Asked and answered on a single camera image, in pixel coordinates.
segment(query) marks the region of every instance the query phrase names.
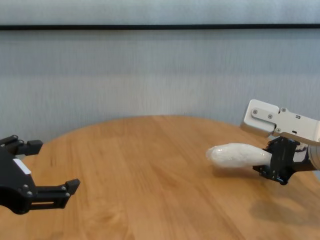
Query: white wall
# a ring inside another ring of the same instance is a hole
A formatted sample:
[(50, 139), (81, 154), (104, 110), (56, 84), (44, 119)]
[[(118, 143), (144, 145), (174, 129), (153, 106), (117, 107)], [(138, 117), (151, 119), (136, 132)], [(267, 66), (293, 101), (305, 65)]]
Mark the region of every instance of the white wall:
[(319, 30), (0, 32), (0, 137), (138, 115), (241, 122), (257, 98), (320, 119)]

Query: black stripe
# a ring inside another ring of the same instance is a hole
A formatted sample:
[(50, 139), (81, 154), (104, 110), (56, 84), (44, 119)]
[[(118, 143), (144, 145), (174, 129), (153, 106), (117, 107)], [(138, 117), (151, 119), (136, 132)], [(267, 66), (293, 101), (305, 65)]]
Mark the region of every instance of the black stripe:
[(174, 24), (174, 25), (0, 25), (0, 31), (40, 30), (219, 30), (219, 29), (320, 29), (312, 24)]

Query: wood grain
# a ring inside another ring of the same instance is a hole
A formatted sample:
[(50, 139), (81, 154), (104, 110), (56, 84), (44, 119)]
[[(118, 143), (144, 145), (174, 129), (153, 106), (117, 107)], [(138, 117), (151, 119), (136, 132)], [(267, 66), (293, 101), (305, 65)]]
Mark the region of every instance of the wood grain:
[(222, 122), (182, 116), (114, 120), (78, 129), (25, 159), (37, 185), (79, 178), (65, 209), (14, 215), (0, 208), (0, 239), (320, 239), (320, 184), (312, 172), (286, 186), (250, 168), (219, 169), (213, 145), (264, 147)]

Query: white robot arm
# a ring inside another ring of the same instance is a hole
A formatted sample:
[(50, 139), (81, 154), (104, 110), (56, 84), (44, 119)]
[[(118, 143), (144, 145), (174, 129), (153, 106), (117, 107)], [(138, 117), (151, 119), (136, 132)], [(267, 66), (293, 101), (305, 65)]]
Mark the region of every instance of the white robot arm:
[[(320, 170), (320, 121), (253, 99), (241, 128), (264, 137), (278, 137), (263, 149), (272, 154), (270, 164), (253, 166), (261, 176), (286, 185), (295, 172)], [(296, 162), (294, 155), (300, 144), (308, 147), (304, 159)]]
[(281, 136), (320, 146), (320, 121), (255, 99), (248, 104), (241, 128), (260, 136)]

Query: wooden table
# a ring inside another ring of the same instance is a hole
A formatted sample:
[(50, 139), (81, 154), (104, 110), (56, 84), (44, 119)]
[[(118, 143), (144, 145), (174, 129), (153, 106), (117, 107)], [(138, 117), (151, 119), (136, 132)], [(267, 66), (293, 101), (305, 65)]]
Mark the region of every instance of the wooden table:
[(79, 178), (65, 209), (14, 215), (0, 208), (4, 240), (320, 239), (320, 182), (286, 186), (251, 168), (218, 169), (206, 150), (266, 139), (208, 119), (156, 116), (104, 122), (63, 135), (25, 159), (37, 185)]

